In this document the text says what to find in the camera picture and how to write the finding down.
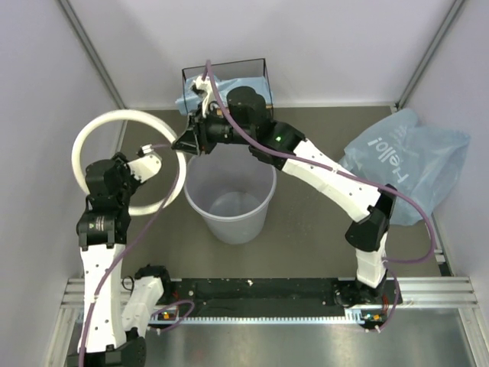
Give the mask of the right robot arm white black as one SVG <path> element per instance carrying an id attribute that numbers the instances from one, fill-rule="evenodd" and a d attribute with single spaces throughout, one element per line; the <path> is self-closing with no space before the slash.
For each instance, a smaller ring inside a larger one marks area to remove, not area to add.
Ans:
<path id="1" fill-rule="evenodd" d="M 355 249 L 357 271 L 354 284 L 336 288 L 336 300 L 352 307 L 380 298 L 385 291 L 383 258 L 396 201 L 393 188 L 382 190 L 359 182 L 302 132 L 278 122 L 266 99 L 250 86 L 232 89 L 226 96 L 226 109 L 220 108 L 209 86 L 191 90 L 199 101 L 172 148 L 201 155 L 210 154 L 218 144 L 248 145 L 260 162 L 300 179 L 338 204 L 351 218 L 345 239 Z"/>

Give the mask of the white grey trash bin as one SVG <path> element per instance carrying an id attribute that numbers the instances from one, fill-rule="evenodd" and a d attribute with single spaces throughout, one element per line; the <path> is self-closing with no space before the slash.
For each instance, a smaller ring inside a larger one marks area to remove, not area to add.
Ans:
<path id="1" fill-rule="evenodd" d="M 276 185 L 275 168 L 245 146 L 219 145 L 189 160 L 184 193 L 217 239 L 240 245 L 260 234 Z"/>

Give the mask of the light blue trash bag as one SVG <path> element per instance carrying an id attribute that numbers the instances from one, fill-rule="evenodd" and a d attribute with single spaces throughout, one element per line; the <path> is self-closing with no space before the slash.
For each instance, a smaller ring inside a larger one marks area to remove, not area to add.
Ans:
<path id="1" fill-rule="evenodd" d="M 403 109 L 364 130 L 339 163 L 358 177 L 394 186 L 430 216 L 457 183 L 470 141 L 464 132 L 424 125 Z"/>
<path id="2" fill-rule="evenodd" d="M 200 79 L 200 75 L 186 79 L 183 87 L 183 94 L 175 101 L 176 108 L 179 110 L 181 115 L 187 115 L 189 112 L 194 111 L 198 108 L 201 99 L 197 94 L 192 91 L 192 85 L 194 81 Z M 265 98 L 265 101 L 268 105 L 273 104 L 273 93 L 270 91 L 269 83 L 264 76 L 234 78 L 230 80 L 221 80 L 216 76 L 215 81 L 219 90 L 219 94 L 225 105 L 227 105 L 227 94 L 232 89 L 239 86 L 249 86 L 253 88 L 256 93 L 262 95 Z"/>

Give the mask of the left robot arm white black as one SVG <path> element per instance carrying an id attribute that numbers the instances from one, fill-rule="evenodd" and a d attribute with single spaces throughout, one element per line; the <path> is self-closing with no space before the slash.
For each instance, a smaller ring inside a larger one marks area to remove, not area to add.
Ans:
<path id="1" fill-rule="evenodd" d="M 149 151 L 129 161 L 122 153 L 86 168 L 86 208 L 77 223 L 84 270 L 83 328 L 69 366 L 143 366 L 144 334 L 156 303 L 173 295 L 163 266 L 147 266 L 135 275 L 134 291 L 121 303 L 121 260 L 131 222 L 131 197 L 161 169 Z"/>

